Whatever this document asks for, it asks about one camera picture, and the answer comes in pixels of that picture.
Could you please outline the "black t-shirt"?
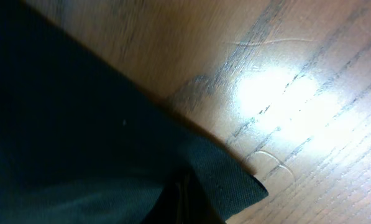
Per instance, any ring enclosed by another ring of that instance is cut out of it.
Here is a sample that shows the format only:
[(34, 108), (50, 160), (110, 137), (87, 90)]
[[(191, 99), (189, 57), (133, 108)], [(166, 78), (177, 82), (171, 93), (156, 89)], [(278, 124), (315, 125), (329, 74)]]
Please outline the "black t-shirt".
[(267, 189), (19, 1), (0, 1), (0, 223), (224, 223)]

